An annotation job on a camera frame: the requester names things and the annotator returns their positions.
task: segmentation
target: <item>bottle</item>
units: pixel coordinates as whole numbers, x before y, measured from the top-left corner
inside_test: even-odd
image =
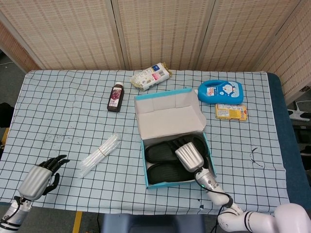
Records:
[[[119,112],[121,109],[123,95],[124,95],[123,83],[116,82],[110,93],[107,110],[111,112]]]
[[[198,98],[205,103],[240,104],[243,102],[241,83],[225,80],[208,80],[198,88]]]

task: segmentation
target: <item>open shoe box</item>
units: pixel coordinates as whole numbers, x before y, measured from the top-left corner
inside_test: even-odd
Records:
[[[200,110],[199,100],[194,90],[188,88],[136,96],[135,112],[141,137],[141,150],[147,188],[174,186],[194,181],[149,184],[147,169],[150,163],[145,160],[145,148],[148,146],[190,133],[200,134],[204,137],[208,147],[208,168],[213,174],[216,174],[208,142],[204,134],[207,121]]]

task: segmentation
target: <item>white package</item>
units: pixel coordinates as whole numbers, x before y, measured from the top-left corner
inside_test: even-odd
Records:
[[[135,74],[130,78],[130,82],[140,90],[148,90],[150,87],[170,78],[172,73],[165,63],[158,63],[148,69]]]
[[[120,139],[120,136],[114,133],[95,152],[90,154],[85,160],[81,161],[81,176],[84,177],[87,175],[103,158],[113,151],[120,144]]]

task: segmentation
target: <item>blue grid tablecloth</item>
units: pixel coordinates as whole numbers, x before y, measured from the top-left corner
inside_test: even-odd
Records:
[[[12,201],[35,164],[67,154],[58,188],[35,206],[101,213],[206,214],[218,212],[196,183],[146,190],[134,97],[146,93],[197,88],[203,81],[241,82],[246,122],[218,120],[214,106],[201,103],[205,133],[217,181],[244,210],[271,212],[288,203],[285,169],[276,133],[265,72],[173,71],[147,92],[129,82],[134,71],[39,70],[25,77],[2,160],[0,201]],[[119,113],[106,109],[115,82],[124,82]],[[83,179],[78,161],[113,132],[122,135],[114,150]]]

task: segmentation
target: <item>blue bottle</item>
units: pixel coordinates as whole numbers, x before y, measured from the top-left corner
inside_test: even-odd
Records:
[[[198,98],[205,103],[240,104],[243,97],[242,85],[238,82],[209,80],[198,89]]]

